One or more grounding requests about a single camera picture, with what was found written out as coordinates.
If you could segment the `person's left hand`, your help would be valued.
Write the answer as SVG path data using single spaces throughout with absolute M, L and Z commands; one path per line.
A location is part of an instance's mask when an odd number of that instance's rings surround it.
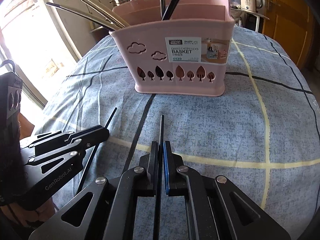
M 18 204 L 12 204 L 12 209 L 23 226 L 30 223 L 45 222 L 55 214 L 55 207 L 52 198 L 49 198 L 43 205 L 34 211 L 28 211 Z

